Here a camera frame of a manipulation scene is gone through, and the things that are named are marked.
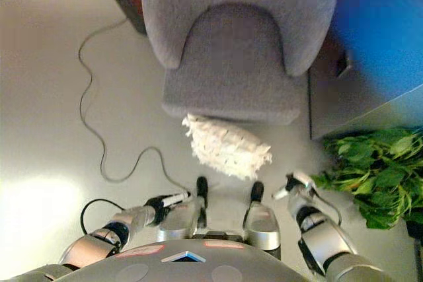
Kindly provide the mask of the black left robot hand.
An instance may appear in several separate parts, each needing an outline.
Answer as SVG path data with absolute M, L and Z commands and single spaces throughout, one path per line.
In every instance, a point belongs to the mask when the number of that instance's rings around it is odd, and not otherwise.
M 190 192 L 182 192 L 179 194 L 171 195 L 159 195 L 148 199 L 144 206 L 152 207 L 154 209 L 154 222 L 160 223 L 169 213 L 173 205 L 182 203 L 190 197 Z

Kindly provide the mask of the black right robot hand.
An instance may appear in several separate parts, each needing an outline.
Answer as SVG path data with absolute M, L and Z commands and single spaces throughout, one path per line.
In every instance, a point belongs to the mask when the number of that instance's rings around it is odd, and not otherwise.
M 286 174 L 286 180 L 286 184 L 281 186 L 271 195 L 273 200 L 279 200 L 283 197 L 288 196 L 297 186 L 299 186 L 300 188 L 304 188 L 307 192 L 312 192 L 317 189 L 313 179 L 308 174 L 302 171 L 295 171 Z

